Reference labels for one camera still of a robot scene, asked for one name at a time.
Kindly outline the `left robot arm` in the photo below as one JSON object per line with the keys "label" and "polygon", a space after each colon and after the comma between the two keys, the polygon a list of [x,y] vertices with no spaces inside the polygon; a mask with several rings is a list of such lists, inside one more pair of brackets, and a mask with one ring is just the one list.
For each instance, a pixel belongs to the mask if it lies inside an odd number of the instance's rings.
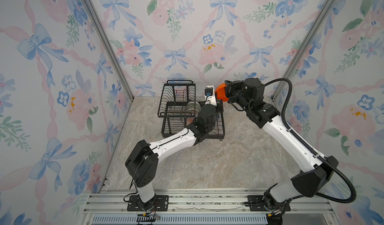
{"label": "left robot arm", "polygon": [[215,128],[218,115],[216,106],[205,104],[198,116],[180,132],[161,141],[148,143],[141,140],[136,144],[125,166],[142,204],[147,205],[155,200],[156,193],[152,181],[159,163],[178,151],[204,141]]}

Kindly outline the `black wire dish rack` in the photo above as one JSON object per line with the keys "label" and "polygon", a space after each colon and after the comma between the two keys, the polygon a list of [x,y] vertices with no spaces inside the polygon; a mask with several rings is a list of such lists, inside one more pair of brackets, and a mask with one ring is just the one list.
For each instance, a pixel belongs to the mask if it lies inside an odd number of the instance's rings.
{"label": "black wire dish rack", "polygon": [[[189,102],[198,102],[201,107],[205,105],[204,98],[196,98],[196,84],[192,80],[168,80],[163,86],[158,117],[163,119],[162,135],[170,137],[186,128],[197,114],[187,112]],[[217,116],[215,128],[209,133],[207,139],[223,140],[225,137],[224,113]]]}

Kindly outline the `green geometric pattern bowl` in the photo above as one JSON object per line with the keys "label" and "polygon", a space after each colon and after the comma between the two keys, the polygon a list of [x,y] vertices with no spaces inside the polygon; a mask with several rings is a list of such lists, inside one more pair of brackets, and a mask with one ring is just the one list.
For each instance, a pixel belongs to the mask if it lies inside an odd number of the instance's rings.
{"label": "green geometric pattern bowl", "polygon": [[201,111],[202,107],[198,102],[189,102],[187,104],[187,112],[190,114],[197,114]]}

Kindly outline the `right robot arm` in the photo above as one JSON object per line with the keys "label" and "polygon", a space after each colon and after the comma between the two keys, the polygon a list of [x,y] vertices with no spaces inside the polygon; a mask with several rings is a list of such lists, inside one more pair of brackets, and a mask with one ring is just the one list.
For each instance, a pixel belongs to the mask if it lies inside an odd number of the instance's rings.
{"label": "right robot arm", "polygon": [[288,200],[313,197],[331,179],[334,170],[326,163],[338,165],[334,157],[322,161],[322,153],[297,135],[282,113],[272,104],[264,102],[265,85],[257,78],[244,81],[225,81],[225,96],[238,111],[246,112],[247,117],[260,129],[265,130],[292,156],[300,168],[300,173],[289,180],[271,186],[264,192],[262,205],[267,210],[277,210]]}

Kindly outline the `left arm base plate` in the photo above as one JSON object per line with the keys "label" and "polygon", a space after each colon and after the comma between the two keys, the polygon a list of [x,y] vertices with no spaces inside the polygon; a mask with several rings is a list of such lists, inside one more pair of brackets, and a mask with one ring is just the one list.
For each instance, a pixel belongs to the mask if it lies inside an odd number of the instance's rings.
{"label": "left arm base plate", "polygon": [[168,195],[155,195],[151,200],[144,203],[139,195],[132,195],[128,200],[127,211],[129,212],[166,212],[169,206]]}

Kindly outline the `orange plastic bowl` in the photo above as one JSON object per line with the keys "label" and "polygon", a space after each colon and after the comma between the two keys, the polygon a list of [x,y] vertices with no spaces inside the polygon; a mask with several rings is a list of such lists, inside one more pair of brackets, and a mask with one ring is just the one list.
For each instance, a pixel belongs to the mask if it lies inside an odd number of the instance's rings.
{"label": "orange plastic bowl", "polygon": [[221,100],[223,103],[229,101],[229,98],[226,95],[226,88],[227,88],[226,84],[222,83],[215,90],[216,99]]}

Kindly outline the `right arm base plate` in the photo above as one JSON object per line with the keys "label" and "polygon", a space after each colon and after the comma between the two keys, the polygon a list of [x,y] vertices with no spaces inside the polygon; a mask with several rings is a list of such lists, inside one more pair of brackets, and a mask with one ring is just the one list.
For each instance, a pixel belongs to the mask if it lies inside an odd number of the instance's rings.
{"label": "right arm base plate", "polygon": [[245,206],[249,207],[252,212],[289,212],[291,207],[287,204],[288,201],[281,203],[276,202],[273,198],[262,195],[249,195],[247,196]]}

